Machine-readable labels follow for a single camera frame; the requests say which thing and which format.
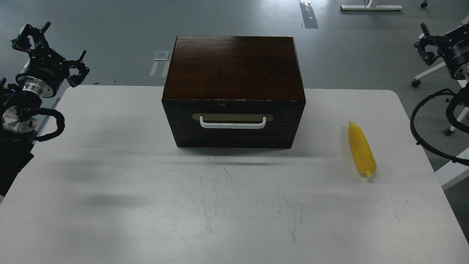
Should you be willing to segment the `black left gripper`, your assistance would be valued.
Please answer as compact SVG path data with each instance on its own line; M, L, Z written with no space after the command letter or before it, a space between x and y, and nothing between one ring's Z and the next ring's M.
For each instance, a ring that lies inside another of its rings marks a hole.
M50 88L45 98L54 97L65 79L71 87L77 87L89 74L89 68L83 62L86 50L81 52L77 60L66 60L49 47L45 32L50 26L51 22L46 22L42 28L26 24L20 29L17 38L11 40L14 50L29 55L28 62L15 77L17 84L24 85L29 78L41 80ZM78 70L78 74L69 75L69 70Z

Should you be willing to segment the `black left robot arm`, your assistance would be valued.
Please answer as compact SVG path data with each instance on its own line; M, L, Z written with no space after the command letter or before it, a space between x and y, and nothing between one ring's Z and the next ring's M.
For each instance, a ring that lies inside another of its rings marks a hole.
M28 61L8 84L1 79L0 102L0 193L7 195L19 172L33 159L34 142L45 142L65 130L65 117L57 110L42 107L44 98L55 97L67 80L79 86L89 73L83 62L86 51L76 60L67 60L50 48L42 28L26 24L12 40L14 50L25 52Z

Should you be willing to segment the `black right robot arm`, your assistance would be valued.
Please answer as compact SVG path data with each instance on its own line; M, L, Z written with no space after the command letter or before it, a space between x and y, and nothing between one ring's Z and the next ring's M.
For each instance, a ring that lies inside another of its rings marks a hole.
M441 89L421 100L412 111L410 117L410 130L412 136L416 140L417 145L422 146L432 154L443 157L452 163L468 166L468 159L446 154L427 143L417 132L415 126L415 118L421 107L436 97L447 96L448 105L444 112L446 119L448 120L450 126L454 129L466 134L468 133L468 125L464 125L461 121L459 121L454 113L456 107L458 106L468 108L468 17L459 21L455 29L448 31L442 36L430 34L425 23L421 23L420 27L422 34L420 35L419 40L413 45L420 59L425 64L432 65L438 58L442 58L444 66L447 68L450 77L456 81L465 81L466 84L464 84L464 86L460 88L458 92L454 92L448 88Z

